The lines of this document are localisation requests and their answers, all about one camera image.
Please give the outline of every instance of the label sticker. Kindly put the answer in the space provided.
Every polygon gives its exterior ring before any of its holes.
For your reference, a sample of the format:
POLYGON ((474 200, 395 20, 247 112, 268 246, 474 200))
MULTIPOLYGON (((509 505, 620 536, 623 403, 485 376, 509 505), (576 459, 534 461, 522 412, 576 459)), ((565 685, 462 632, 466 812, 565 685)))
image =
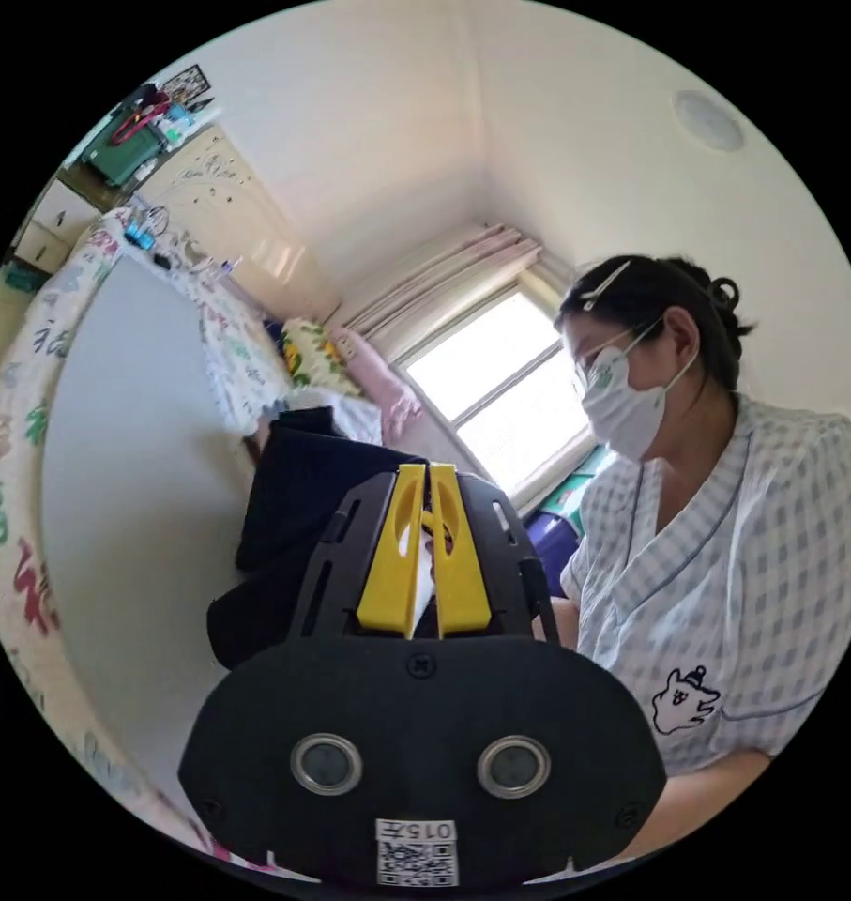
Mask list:
POLYGON ((377 819, 378 884, 451 888, 460 884, 453 820, 377 819))

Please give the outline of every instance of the picture frame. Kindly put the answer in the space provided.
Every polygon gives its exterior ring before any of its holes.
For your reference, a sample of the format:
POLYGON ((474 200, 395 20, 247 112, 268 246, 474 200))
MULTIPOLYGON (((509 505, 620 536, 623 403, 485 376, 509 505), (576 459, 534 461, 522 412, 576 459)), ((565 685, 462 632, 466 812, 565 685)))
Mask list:
POLYGON ((188 69, 178 72, 160 88, 177 103, 188 104, 205 94, 212 85, 203 74, 199 66, 190 66, 188 69))

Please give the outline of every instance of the plaid pajama top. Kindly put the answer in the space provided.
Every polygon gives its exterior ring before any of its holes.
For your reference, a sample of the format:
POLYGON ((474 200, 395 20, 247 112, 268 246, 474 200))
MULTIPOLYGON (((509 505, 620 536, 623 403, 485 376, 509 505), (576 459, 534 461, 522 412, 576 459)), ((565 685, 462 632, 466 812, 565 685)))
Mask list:
POLYGON ((659 534, 661 471, 617 458, 561 574, 578 652, 641 704, 669 775, 777 755, 851 637, 851 422, 739 398, 735 434, 659 534))

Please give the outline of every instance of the screw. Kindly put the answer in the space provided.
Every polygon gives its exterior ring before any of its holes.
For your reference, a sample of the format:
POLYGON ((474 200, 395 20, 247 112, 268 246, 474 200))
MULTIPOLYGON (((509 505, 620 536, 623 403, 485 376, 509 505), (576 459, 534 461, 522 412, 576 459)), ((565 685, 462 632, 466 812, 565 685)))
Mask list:
POLYGON ((643 809, 644 805, 639 802, 626 804, 615 815, 615 827, 617 829, 631 829, 634 826, 635 820, 641 815, 643 809))
POLYGON ((406 672, 413 679, 430 679, 436 669, 437 664, 431 654, 413 654, 406 661, 406 672))
POLYGON ((222 819, 225 814, 225 808, 214 798, 207 798, 202 804, 203 812, 210 819, 222 819))

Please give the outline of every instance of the black cloth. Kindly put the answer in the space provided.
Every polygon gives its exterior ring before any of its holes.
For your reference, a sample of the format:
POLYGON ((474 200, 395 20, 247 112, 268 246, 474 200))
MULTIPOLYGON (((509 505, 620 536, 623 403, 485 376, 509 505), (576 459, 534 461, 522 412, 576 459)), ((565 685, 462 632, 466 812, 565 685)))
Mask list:
POLYGON ((209 606, 206 631, 234 669, 287 635, 312 552, 351 488, 421 457, 351 441, 330 407, 292 410, 271 423, 256 469, 236 566, 251 577, 209 606))

